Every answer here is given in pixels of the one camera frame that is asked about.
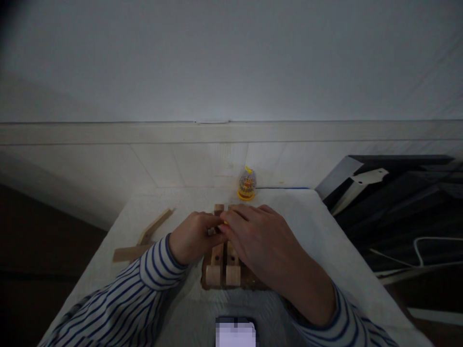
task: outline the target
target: wainscoting panel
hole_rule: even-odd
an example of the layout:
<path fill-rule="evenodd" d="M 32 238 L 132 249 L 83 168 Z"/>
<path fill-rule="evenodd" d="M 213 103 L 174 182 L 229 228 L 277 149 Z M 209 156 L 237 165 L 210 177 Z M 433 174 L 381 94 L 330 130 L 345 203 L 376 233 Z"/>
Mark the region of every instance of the wainscoting panel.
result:
<path fill-rule="evenodd" d="M 259 187 L 315 188 L 355 154 L 463 159 L 463 140 L 8 145 L 0 182 L 107 230 L 146 186 L 236 189 L 247 165 Z"/>

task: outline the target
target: hand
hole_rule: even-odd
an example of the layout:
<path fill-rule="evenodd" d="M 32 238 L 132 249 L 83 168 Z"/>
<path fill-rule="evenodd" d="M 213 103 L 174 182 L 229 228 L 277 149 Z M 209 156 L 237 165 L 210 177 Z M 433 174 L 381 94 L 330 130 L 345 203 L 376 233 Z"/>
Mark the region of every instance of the hand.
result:
<path fill-rule="evenodd" d="M 336 302 L 331 279 L 303 250 L 285 219 L 267 205 L 235 205 L 219 229 L 240 259 L 270 288 L 288 299 L 312 324 L 327 324 Z"/>
<path fill-rule="evenodd" d="M 169 249 L 175 260 L 188 265 L 202 257 L 209 249 L 224 243 L 227 237 L 218 233 L 208 236 L 207 231 L 222 224 L 220 217 L 206 212 L 191 213 L 170 235 Z"/>

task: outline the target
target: white cable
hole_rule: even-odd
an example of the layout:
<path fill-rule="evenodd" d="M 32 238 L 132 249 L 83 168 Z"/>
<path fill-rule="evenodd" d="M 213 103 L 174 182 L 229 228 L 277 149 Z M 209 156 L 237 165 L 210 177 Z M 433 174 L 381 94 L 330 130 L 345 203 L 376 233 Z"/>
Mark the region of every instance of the white cable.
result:
<path fill-rule="evenodd" d="M 413 247 L 415 248 L 416 255 L 418 256 L 418 259 L 420 261 L 420 267 L 424 266 L 423 259 L 421 258 L 420 251 L 418 250 L 418 241 L 419 240 L 450 240 L 450 241 L 463 241 L 462 238 L 442 238 L 442 237 L 422 237 L 422 238 L 416 238 L 415 241 L 413 241 Z"/>
<path fill-rule="evenodd" d="M 381 255 L 385 258 L 388 258 L 388 259 L 391 259 L 397 263 L 400 263 L 400 264 L 403 264 L 403 265 L 407 265 L 409 267 L 413 267 L 413 268 L 423 268 L 425 267 L 424 266 L 424 263 L 423 263 L 423 259 L 421 258 L 421 254 L 420 254 L 420 251 L 418 250 L 418 241 L 420 240 L 425 240 L 425 239 L 428 239 L 428 240 L 451 240 L 451 241 L 463 241 L 462 238 L 445 238 L 445 237 L 432 237 L 432 236 L 425 236 L 425 237 L 420 237 L 420 238 L 416 238 L 414 241 L 413 241 L 413 247 L 415 248 L 415 252 L 416 252 L 416 256 L 418 257 L 418 260 L 420 261 L 420 264 L 418 266 L 416 265 L 412 265 L 412 264 L 409 264 L 409 263 L 406 263 L 406 262 L 403 262 L 401 260 L 398 260 L 398 259 L 395 259 L 395 258 L 392 258 L 388 255 L 385 255 L 381 252 L 378 252 L 377 250 L 374 250 L 372 248 L 369 248 L 369 250 L 371 252 L 373 252 L 374 254 L 377 254 L 377 255 Z M 452 262 L 452 263 L 446 263 L 446 264 L 439 264 L 439 265 L 450 265 L 450 264 L 460 264 L 460 263 L 463 263 L 463 262 Z"/>

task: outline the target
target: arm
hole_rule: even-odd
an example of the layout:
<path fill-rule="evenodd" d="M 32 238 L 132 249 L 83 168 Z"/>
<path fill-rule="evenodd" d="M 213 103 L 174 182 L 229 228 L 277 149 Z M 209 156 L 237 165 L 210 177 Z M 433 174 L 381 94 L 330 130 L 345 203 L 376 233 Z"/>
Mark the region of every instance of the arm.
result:
<path fill-rule="evenodd" d="M 207 236 L 220 218 L 193 212 L 185 221 L 123 270 L 115 281 L 86 296 L 68 312 L 45 346 L 152 344 L 158 312 L 190 264 L 225 241 Z"/>
<path fill-rule="evenodd" d="M 219 228 L 240 259 L 282 296 L 292 322 L 314 346 L 396 346 L 353 306 L 299 245 L 282 216 L 263 205 L 236 205 Z"/>

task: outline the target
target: finger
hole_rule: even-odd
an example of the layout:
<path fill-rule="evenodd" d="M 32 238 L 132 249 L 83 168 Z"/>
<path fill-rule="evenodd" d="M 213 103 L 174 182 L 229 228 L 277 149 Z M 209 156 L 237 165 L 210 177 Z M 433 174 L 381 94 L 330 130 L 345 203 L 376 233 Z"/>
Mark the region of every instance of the finger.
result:
<path fill-rule="evenodd" d="M 235 211 L 224 211 L 220 214 L 220 218 L 227 222 L 235 232 L 241 232 L 246 227 L 246 220 Z"/>
<path fill-rule="evenodd" d="M 278 214 L 277 212 L 275 212 L 274 209 L 272 209 L 270 206 L 268 205 L 262 205 L 262 206 L 259 206 L 259 209 L 261 209 L 262 211 L 265 211 L 267 213 L 270 213 L 270 214 Z"/>
<path fill-rule="evenodd" d="M 254 212 L 249 206 L 243 204 L 234 205 L 232 210 L 244 216 L 246 220 L 251 220 L 256 215 L 256 212 Z"/>
<path fill-rule="evenodd" d="M 249 208 L 250 208 L 251 210 L 253 210 L 253 211 L 259 213 L 259 214 L 265 214 L 265 212 L 264 212 L 263 210 L 258 209 L 257 207 L 250 206 Z"/>
<path fill-rule="evenodd" d="M 228 240 L 233 244 L 235 247 L 236 252 L 240 259 L 246 264 L 247 263 L 247 256 L 243 245 L 238 237 L 238 235 L 230 228 L 228 225 L 222 224 L 218 226 L 220 231 L 223 235 L 226 235 Z"/>
<path fill-rule="evenodd" d="M 221 243 L 224 243 L 227 240 L 227 235 L 224 233 L 218 233 L 212 236 L 208 236 L 206 241 L 207 241 L 207 247 L 212 248 L 217 245 L 220 245 Z"/>
<path fill-rule="evenodd" d="M 223 224 L 223 220 L 219 216 L 214 216 L 212 214 L 200 214 L 201 223 L 206 229 L 212 227 L 217 227 L 220 224 Z"/>

